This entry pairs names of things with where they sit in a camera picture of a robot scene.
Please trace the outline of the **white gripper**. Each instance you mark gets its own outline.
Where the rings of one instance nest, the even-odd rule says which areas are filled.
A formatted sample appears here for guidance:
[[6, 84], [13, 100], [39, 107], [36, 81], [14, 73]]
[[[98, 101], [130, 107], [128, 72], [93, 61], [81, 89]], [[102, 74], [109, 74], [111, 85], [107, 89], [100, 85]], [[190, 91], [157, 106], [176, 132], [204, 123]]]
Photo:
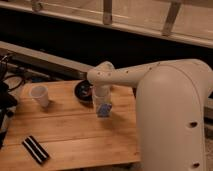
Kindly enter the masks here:
[[94, 86], [92, 89], [92, 99], [96, 108], [102, 105], [111, 104], [111, 93], [110, 87], [105, 86]]

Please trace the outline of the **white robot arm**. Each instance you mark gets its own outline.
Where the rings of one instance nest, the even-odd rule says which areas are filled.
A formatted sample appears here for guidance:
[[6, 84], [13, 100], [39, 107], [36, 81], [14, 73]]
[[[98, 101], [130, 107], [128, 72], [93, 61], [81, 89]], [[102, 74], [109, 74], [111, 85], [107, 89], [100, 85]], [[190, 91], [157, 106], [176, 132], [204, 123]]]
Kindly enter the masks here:
[[93, 85], [136, 89], [143, 171], [206, 171], [204, 106], [213, 69], [198, 59], [160, 61], [87, 73]]

